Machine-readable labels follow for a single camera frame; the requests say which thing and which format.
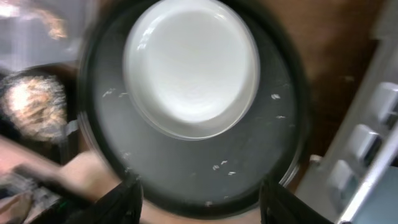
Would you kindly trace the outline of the grey dishwasher rack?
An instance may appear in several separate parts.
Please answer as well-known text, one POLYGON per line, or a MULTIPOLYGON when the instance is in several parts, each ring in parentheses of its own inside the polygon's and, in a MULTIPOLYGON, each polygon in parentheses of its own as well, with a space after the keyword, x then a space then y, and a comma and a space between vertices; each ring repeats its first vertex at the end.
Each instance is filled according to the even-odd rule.
POLYGON ((397 158, 397 1, 388 1, 380 41, 326 154, 310 156, 296 196, 331 223, 354 223, 397 158))

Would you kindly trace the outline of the gold snack wrapper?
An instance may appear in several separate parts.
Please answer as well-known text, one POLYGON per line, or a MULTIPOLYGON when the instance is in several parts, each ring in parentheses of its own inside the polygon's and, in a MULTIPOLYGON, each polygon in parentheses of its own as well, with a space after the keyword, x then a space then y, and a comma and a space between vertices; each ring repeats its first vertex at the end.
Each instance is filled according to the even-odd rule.
POLYGON ((66 22, 57 13, 42 8, 34 8, 34 12, 47 28, 47 33, 50 38, 54 40, 68 38, 66 22))

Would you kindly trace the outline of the light grey plate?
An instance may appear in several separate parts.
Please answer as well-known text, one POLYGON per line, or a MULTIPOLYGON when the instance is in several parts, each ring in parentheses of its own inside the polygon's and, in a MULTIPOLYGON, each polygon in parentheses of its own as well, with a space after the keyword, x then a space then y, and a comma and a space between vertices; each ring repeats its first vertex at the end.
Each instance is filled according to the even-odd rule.
POLYGON ((220 1, 165 0, 134 23, 123 75, 143 118, 173 138, 202 140, 238 123, 260 79, 254 37, 220 1))

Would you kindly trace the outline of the clear plastic bin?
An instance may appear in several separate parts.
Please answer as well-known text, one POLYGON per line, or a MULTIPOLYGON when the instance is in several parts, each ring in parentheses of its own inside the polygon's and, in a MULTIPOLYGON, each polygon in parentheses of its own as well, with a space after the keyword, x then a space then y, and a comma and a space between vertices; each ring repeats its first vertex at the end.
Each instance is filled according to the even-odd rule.
POLYGON ((19 72, 76 61, 96 10, 93 0, 1 0, 1 70, 19 72), (50 38, 34 8, 51 10, 64 19, 68 38, 50 38))

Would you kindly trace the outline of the food scraps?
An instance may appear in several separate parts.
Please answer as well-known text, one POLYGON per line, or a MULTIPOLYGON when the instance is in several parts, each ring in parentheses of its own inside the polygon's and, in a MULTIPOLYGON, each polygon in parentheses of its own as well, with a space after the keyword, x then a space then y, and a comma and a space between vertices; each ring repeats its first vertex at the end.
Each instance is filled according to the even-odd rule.
POLYGON ((65 87, 53 75, 9 75, 1 80, 1 115, 27 139, 58 142, 67 125, 65 87))

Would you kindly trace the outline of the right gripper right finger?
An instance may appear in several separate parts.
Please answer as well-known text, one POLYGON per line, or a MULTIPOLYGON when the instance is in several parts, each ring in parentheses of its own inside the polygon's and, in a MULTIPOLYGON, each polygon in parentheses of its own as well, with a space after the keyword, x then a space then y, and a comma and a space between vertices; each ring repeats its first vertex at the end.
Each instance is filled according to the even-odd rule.
POLYGON ((259 205, 262 224, 333 224, 270 179, 261 184, 259 205))

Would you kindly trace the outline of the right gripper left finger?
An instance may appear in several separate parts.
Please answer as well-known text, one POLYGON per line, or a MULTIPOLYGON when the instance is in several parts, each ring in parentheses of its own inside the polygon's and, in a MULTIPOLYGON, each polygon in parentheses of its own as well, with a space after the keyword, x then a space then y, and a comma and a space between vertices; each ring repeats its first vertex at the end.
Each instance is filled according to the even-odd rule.
POLYGON ((65 224, 139 224, 142 203, 141 181, 131 175, 65 224))

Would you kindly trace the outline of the round black tray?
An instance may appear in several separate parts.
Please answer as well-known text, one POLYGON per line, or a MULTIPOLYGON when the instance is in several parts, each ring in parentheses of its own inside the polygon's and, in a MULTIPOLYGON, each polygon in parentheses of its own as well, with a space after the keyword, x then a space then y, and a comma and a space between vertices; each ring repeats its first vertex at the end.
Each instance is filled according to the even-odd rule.
POLYGON ((170 213, 219 219, 258 204, 263 178, 286 185, 305 150, 308 86, 291 39, 270 10, 228 1, 259 49, 259 91, 247 115, 203 141, 168 137, 147 124, 125 95, 122 51, 152 1, 113 1, 91 31, 78 75, 78 120, 88 144, 121 178, 137 175, 144 197, 170 213))

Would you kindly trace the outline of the black rectangular tray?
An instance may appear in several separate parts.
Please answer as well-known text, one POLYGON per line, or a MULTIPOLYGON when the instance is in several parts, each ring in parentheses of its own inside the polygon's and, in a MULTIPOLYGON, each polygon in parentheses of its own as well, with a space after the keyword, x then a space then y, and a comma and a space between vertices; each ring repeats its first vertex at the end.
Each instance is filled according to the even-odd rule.
POLYGON ((78 153, 76 73, 49 64, 1 69, 1 136, 57 164, 78 153))

